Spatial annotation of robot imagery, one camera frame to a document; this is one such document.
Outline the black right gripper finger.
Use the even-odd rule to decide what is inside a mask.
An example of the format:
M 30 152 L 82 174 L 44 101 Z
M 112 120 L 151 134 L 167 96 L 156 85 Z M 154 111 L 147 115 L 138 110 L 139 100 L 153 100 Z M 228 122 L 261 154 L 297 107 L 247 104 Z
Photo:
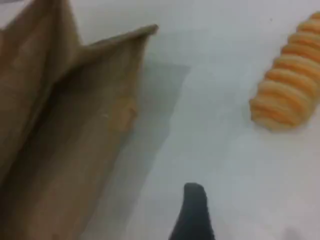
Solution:
M 215 240 L 208 198 L 204 187 L 188 182 L 183 187 L 183 201 L 169 240 Z

